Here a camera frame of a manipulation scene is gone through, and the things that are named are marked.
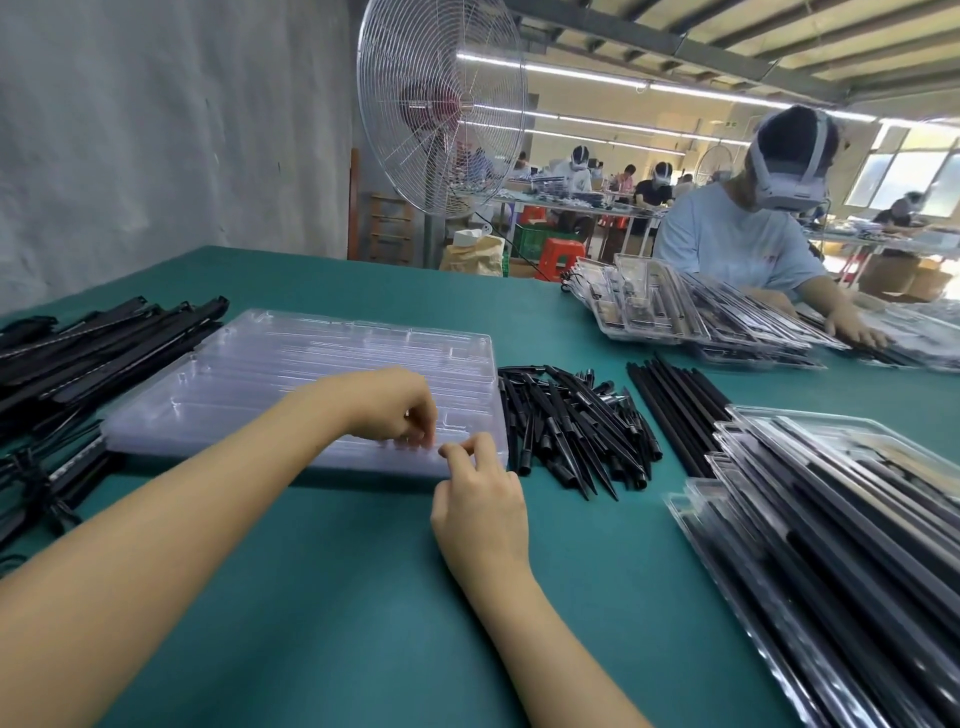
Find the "wooden ladder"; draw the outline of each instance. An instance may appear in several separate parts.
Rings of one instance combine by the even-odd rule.
[[[374,263],[410,265],[413,258],[413,206],[398,197],[371,194],[370,260]]]

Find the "chair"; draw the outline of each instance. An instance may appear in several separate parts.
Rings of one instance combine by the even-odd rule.
[[[566,257],[564,267],[560,270],[557,266],[560,259]],[[540,263],[538,267],[542,271],[537,273],[534,278],[537,280],[549,280],[557,283],[560,281],[561,273],[573,267],[578,257],[587,257],[587,248],[578,240],[562,240],[559,237],[548,237],[543,243],[543,252],[540,253]]]

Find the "plastic crate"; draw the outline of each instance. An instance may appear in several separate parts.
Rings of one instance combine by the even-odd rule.
[[[544,223],[535,223],[533,225],[516,225],[514,245],[523,257],[537,261],[540,260],[540,254],[543,252],[543,243],[549,237],[556,237],[561,240],[580,239],[576,232],[560,232]]]

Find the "teal work table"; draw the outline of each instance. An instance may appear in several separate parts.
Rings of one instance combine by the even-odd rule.
[[[500,365],[588,367],[628,382],[650,351],[604,338],[556,284],[204,248],[43,306],[63,318],[135,295],[230,299],[492,336]],[[679,354],[669,354],[688,364]],[[821,373],[708,371],[736,402],[876,418],[950,457],[960,380],[831,357]],[[658,728],[799,723],[663,504],[684,473],[665,438],[646,492],[584,502],[543,468],[523,479],[534,572],[561,616]],[[82,509],[145,482],[108,478]],[[446,574],[430,496],[291,488],[229,557],[104,725],[505,728],[525,718],[490,643]],[[17,550],[42,545],[32,534]]]

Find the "standing fan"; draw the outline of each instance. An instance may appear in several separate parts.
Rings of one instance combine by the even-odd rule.
[[[722,144],[714,144],[704,152],[693,179],[697,186],[723,182],[733,176],[733,155]]]
[[[523,136],[522,60],[503,0],[371,0],[357,49],[360,115],[411,205],[463,217],[500,188]]]

